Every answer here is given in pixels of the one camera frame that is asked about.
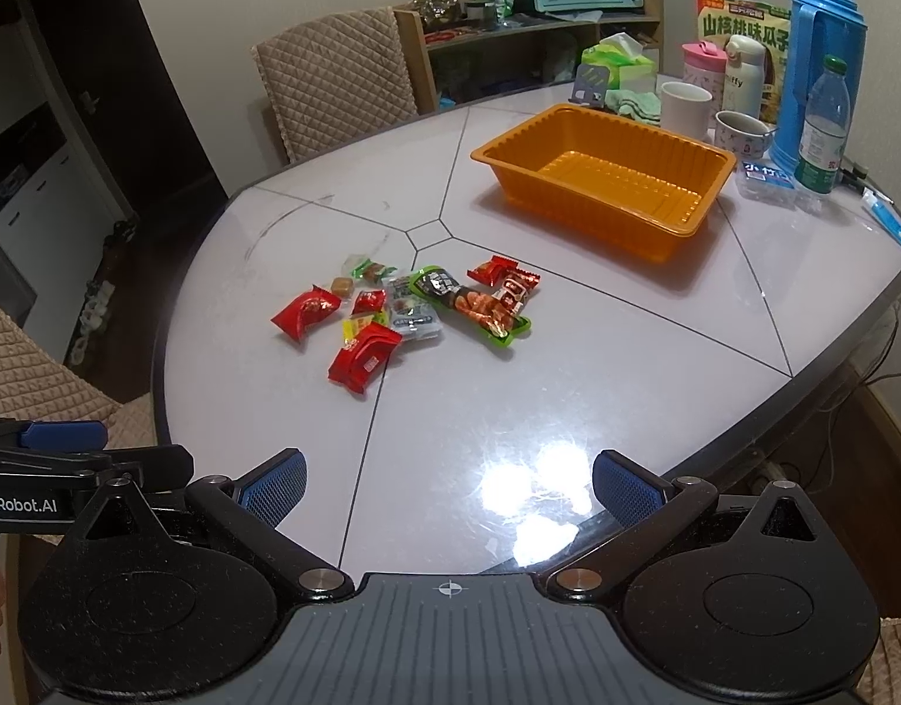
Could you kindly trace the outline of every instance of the gray ribbed panel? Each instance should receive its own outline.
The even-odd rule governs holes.
[[[457,583],[447,596],[439,590]],[[696,705],[655,678],[593,607],[529,575],[372,575],[298,610],[251,669],[184,705]],[[54,694],[45,705],[78,705]]]

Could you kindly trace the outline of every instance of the door handle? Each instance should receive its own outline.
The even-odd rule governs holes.
[[[82,107],[87,115],[95,116],[101,98],[92,98],[92,94],[86,90],[84,93],[78,93],[78,99],[82,102]]]

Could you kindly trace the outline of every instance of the white mug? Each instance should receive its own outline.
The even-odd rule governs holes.
[[[666,82],[659,126],[693,140],[705,141],[712,112],[712,93],[685,82]]]
[[[773,141],[770,127],[753,116],[737,110],[720,110],[715,115],[715,146],[739,159],[763,159]]]

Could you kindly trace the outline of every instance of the black circular disc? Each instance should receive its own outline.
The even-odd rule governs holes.
[[[678,553],[633,581],[623,627],[658,672],[713,697],[838,691],[872,653],[877,610],[853,568],[822,561],[763,537]]]
[[[19,629],[37,671],[70,693],[198,691],[257,655],[277,622],[266,579],[226,553],[148,536],[68,545],[29,593]]]

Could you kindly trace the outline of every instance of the white table top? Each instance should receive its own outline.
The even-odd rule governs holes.
[[[231,201],[184,279],[163,364],[170,439],[197,475],[299,447],[308,492],[278,529],[357,582],[529,564],[600,510],[602,449],[659,474],[680,466],[901,283],[900,247],[842,190],[814,218],[745,200],[732,178],[665,265],[512,209],[469,152],[568,95],[425,117]],[[439,341],[403,345],[356,397],[327,381],[349,304],[303,348],[270,318],[363,253],[462,282],[490,254],[518,259],[543,276],[532,332],[498,350],[443,315]]]

